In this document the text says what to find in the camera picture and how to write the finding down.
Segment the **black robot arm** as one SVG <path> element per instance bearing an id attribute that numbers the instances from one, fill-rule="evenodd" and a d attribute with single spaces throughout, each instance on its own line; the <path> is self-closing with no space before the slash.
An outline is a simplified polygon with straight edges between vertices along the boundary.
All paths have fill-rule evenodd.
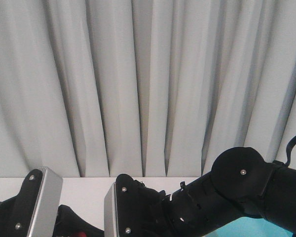
<path id="1" fill-rule="evenodd" d="M 296 170 L 250 147 L 228 149 L 210 172 L 152 204 L 141 228 L 147 237 L 201 237 L 241 217 L 296 234 Z"/>

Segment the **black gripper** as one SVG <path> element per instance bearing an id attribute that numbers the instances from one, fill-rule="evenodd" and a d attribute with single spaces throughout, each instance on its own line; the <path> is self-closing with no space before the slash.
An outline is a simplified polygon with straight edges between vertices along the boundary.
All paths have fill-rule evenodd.
<path id="1" fill-rule="evenodd" d="M 196 180 L 149 204 L 141 227 L 146 237 L 202 237 L 227 224 L 225 208 L 210 180 Z"/>
<path id="2" fill-rule="evenodd" d="M 37 224 L 49 237 L 76 237 L 85 232 L 87 237 L 103 237 L 104 231 L 80 218 L 70 207 L 60 205 L 52 223 L 46 226 L 43 221 L 35 220 L 33 213 L 13 210 L 11 206 L 0 205 L 0 237 L 28 237 L 31 224 Z"/>

